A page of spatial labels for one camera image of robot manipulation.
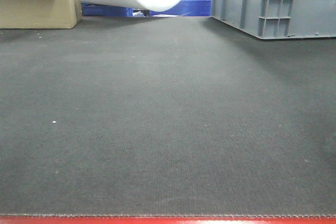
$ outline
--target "carpet texture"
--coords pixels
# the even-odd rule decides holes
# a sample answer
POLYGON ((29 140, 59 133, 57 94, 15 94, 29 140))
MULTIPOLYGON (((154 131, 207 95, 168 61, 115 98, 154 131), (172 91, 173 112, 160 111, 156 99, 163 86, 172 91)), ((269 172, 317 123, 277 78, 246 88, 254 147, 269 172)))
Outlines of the carpet texture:
POLYGON ((334 39, 205 17, 0 32, 1 214, 336 214, 334 39))

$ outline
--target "floor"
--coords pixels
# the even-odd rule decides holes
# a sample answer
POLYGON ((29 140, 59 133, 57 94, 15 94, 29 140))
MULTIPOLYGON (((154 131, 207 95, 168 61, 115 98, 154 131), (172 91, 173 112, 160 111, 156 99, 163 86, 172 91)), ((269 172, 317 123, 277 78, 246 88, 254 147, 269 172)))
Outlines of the floor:
POLYGON ((208 17, 0 30, 0 214, 336 214, 336 43, 208 17))

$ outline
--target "red strip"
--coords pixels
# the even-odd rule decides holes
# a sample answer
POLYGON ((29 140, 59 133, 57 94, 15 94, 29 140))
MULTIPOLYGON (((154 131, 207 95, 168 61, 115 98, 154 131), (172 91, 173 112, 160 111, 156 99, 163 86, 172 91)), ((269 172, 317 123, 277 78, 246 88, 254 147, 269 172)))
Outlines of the red strip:
POLYGON ((336 224, 336 218, 0 217, 0 224, 336 224))

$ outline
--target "cardboard box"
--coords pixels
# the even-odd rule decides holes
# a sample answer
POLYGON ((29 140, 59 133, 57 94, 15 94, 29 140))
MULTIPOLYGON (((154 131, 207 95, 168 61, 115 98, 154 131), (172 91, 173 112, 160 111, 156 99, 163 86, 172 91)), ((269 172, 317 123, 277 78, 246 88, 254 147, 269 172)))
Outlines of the cardboard box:
POLYGON ((80 0, 0 0, 0 28, 73 28, 80 0))

